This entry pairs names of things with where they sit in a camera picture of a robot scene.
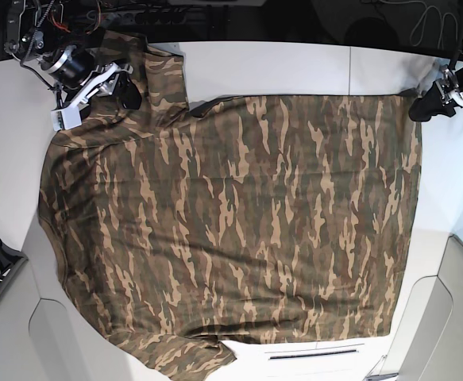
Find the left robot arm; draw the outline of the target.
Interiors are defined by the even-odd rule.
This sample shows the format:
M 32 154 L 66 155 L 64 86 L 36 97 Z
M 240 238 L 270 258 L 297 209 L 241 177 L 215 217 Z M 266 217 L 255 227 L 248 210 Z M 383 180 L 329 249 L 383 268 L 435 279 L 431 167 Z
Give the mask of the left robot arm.
M 447 64 L 443 65 L 429 90 L 416 98 L 409 109 L 415 122 L 428 122 L 432 117 L 453 117 L 463 109 L 463 1 L 460 4 L 460 21 L 457 43 Z

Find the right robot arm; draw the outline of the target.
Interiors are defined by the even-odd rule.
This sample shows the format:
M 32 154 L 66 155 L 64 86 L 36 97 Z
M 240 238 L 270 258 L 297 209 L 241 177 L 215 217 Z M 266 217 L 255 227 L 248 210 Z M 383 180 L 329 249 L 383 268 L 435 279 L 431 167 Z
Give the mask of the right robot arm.
M 56 109 L 81 110 L 93 97 L 114 96 L 125 109 L 141 105 L 125 59 L 97 56 L 115 19 L 106 1 L 13 1 L 4 49 L 56 99 Z

